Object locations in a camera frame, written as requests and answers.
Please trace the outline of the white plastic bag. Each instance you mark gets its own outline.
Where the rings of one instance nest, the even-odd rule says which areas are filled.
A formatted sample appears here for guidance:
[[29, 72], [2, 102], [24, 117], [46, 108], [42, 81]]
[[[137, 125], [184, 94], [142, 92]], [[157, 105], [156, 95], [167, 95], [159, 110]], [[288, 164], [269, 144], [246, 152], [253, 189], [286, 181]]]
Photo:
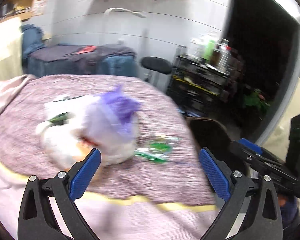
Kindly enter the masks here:
[[61, 168], [69, 169], [83, 160], [92, 148], [101, 151], [103, 166], [122, 163], [134, 155], [138, 135], [137, 112], [133, 119], [135, 139], [98, 144], [83, 137], [86, 108], [94, 95], [56, 99], [44, 104], [45, 121], [36, 127], [42, 146]]

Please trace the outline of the purple plastic bag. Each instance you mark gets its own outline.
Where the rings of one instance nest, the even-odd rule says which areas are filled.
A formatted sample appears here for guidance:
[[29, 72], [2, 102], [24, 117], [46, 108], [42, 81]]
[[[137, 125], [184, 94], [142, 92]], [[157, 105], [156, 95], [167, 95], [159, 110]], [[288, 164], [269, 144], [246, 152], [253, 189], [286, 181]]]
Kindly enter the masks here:
[[98, 144], [135, 139], [133, 119], [141, 104], [124, 94], [122, 86], [94, 95], [86, 108], [83, 137]]

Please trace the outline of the green clear plastic wrapper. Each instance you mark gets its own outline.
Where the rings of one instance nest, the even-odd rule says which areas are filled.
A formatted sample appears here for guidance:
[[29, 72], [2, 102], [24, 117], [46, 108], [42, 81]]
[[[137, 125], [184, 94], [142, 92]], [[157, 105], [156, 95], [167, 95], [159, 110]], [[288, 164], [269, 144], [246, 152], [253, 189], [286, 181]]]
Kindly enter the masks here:
[[138, 140], [134, 155], [154, 163], [171, 162], [171, 154], [179, 145], [180, 138], [170, 135], [151, 135]]

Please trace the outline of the dark brown trash bin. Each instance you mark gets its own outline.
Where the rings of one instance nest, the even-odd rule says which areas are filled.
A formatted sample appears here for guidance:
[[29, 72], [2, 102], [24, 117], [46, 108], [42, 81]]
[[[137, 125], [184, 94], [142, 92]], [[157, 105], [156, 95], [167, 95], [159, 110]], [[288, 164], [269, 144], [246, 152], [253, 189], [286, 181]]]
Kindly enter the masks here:
[[246, 166], [228, 151], [231, 139], [219, 122], [208, 118], [187, 117], [186, 123], [197, 151], [207, 147], [217, 160], [225, 162], [232, 171], [239, 170], [246, 175]]

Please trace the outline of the purple striped bed cover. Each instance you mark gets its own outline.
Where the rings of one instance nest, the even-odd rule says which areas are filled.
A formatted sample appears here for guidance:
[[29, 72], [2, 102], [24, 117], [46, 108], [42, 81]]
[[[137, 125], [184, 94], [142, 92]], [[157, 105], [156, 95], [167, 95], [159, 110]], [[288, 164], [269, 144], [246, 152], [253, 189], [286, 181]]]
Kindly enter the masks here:
[[0, 82], [0, 221], [17, 236], [29, 176], [50, 178], [61, 165], [35, 133], [56, 99], [100, 94], [116, 86], [138, 101], [137, 142], [155, 135], [177, 139], [166, 163], [131, 157], [101, 167], [76, 205], [101, 239], [200, 239], [217, 216], [215, 198], [198, 163], [191, 131], [174, 102], [136, 77], [50, 75]]

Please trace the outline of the green potted plant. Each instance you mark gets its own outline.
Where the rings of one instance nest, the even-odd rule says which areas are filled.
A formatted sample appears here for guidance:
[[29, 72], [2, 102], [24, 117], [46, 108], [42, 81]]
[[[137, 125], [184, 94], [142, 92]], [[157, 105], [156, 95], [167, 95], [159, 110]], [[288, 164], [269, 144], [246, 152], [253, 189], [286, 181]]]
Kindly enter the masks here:
[[244, 97], [243, 107], [256, 107], [258, 111], [267, 111], [270, 104], [266, 102], [260, 89], [255, 89], [250, 95]]

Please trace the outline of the black metal trolley rack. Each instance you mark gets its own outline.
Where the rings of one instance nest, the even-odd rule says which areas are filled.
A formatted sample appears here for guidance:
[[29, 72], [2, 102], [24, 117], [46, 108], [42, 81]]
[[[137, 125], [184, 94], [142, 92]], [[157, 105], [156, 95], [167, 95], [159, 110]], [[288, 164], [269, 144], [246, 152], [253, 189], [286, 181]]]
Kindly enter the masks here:
[[178, 55], [166, 94], [184, 116], [222, 119], [237, 93], [237, 82], [229, 71], [221, 72], [187, 55]]

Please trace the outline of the dark brown bottle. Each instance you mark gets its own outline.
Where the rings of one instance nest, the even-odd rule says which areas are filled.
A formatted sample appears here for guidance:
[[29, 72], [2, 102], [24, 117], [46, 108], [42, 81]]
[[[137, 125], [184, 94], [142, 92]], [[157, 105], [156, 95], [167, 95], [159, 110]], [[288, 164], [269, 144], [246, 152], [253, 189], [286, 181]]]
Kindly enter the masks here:
[[210, 58], [210, 65], [211, 66], [217, 66], [219, 59], [220, 59], [221, 51], [220, 51], [220, 44], [217, 44], [212, 52], [211, 58]]

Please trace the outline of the green pump bottle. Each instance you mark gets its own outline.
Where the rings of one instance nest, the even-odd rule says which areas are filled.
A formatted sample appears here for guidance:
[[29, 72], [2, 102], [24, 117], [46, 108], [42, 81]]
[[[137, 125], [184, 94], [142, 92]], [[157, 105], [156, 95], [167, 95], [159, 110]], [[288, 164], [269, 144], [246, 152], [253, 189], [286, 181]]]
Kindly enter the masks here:
[[208, 44], [206, 45], [205, 47], [205, 51], [204, 51], [204, 54], [203, 54], [203, 59], [205, 60], [205, 62], [209, 62], [210, 61], [210, 58], [213, 54], [213, 51], [214, 51], [214, 48], [215, 48], [215, 40], [210, 40], [208, 42]]

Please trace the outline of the pink polka dot blanket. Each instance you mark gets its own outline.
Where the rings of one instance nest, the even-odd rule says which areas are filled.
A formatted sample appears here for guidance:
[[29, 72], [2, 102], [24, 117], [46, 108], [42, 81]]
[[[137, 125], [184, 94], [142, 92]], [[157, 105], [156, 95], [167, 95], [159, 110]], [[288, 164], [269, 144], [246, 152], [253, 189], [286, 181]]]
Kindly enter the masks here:
[[24, 74], [6, 81], [0, 81], [0, 114], [20, 93], [20, 91], [34, 79], [36, 79], [34, 75]]

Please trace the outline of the red cloth on bed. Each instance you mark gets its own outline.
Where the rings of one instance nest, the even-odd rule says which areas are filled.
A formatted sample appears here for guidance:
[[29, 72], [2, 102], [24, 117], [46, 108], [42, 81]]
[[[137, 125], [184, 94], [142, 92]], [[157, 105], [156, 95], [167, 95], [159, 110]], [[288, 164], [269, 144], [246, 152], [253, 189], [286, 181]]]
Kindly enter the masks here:
[[97, 46], [85, 46], [76, 52], [77, 55], [91, 53], [97, 49]]

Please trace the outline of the black round stool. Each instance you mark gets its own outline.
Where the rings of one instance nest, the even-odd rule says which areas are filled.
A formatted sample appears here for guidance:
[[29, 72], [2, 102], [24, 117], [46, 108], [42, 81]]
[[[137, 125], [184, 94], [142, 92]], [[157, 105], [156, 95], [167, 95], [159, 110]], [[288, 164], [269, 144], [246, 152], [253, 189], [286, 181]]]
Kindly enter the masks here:
[[140, 64], [143, 68], [149, 70], [147, 77], [144, 79], [145, 82], [150, 83], [152, 74], [155, 72], [153, 85], [158, 84], [160, 74], [170, 75], [172, 72], [173, 64], [166, 59], [154, 56], [146, 56], [140, 60]]

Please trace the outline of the white floor lamp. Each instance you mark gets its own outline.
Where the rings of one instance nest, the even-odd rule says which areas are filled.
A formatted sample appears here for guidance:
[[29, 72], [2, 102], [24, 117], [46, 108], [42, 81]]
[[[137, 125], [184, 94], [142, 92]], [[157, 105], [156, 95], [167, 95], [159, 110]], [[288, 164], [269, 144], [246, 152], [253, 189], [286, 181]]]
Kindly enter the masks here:
[[133, 35], [139, 31], [139, 25], [145, 22], [147, 16], [139, 11], [126, 8], [109, 8], [103, 13], [100, 43], [110, 40], [110, 35], [118, 35], [115, 43], [123, 44], [125, 35]]

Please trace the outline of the wooden cubby shelf unit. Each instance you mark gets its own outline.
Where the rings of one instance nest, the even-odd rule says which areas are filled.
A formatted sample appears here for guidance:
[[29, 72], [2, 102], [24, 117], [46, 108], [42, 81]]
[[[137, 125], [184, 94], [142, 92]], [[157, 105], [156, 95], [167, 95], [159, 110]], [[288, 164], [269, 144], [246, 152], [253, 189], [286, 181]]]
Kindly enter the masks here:
[[0, 7], [0, 23], [18, 17], [27, 21], [32, 17], [32, 4], [34, 0], [4, 0]]

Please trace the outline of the wall poster red print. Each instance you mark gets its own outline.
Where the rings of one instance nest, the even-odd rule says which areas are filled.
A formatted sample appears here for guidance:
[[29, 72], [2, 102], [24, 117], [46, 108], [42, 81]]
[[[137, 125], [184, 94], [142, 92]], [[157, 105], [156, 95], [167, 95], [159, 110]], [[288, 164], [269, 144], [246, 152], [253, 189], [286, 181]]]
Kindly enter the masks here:
[[31, 7], [32, 16], [43, 15], [46, 3], [47, 0], [33, 0]]

